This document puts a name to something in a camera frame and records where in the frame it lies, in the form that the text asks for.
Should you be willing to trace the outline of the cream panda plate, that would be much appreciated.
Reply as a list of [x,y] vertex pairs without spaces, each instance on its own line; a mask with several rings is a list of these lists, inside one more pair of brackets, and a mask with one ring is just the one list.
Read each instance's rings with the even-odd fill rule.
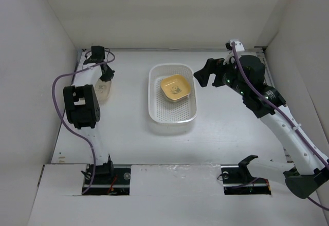
[[109,97],[111,81],[104,82],[99,79],[95,84],[95,94],[99,102],[105,102]]

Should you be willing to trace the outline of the yellow panda plate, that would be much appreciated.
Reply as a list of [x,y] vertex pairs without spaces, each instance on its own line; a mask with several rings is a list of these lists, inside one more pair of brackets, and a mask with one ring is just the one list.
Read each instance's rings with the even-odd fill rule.
[[188,98],[192,90],[188,80],[180,74],[164,78],[160,82],[160,88],[164,96],[172,102]]

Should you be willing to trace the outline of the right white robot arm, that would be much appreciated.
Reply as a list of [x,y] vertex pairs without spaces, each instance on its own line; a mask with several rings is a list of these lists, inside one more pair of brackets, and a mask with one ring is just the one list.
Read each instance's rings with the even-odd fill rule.
[[277,163],[249,155],[235,169],[241,186],[267,179],[287,186],[295,196],[306,199],[328,182],[328,157],[293,119],[281,94],[265,84],[265,65],[259,58],[243,55],[237,62],[233,57],[210,58],[193,75],[201,87],[206,87],[212,74],[215,75],[212,86],[227,86],[238,93],[243,104],[271,130],[293,160]]

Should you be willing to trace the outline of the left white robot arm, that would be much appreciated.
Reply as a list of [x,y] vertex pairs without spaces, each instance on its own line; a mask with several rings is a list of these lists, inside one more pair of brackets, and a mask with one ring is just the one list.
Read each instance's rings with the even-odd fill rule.
[[114,179],[114,167],[109,152],[101,140],[98,123],[101,118],[100,103],[107,101],[115,71],[106,57],[110,50],[92,46],[85,56],[82,72],[76,75],[71,86],[64,87],[63,97],[66,117],[77,134],[88,141],[92,151],[92,164],[83,172],[86,179],[92,177],[109,183]]

